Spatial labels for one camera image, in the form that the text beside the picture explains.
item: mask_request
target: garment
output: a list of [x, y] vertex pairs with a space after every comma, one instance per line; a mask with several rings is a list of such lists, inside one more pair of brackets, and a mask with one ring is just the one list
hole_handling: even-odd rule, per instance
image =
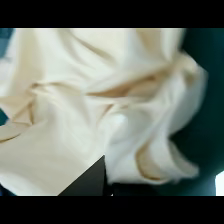
[[110, 183], [198, 174], [168, 141], [201, 104], [206, 76], [182, 29], [17, 29], [0, 61], [0, 183], [58, 195], [106, 154]]

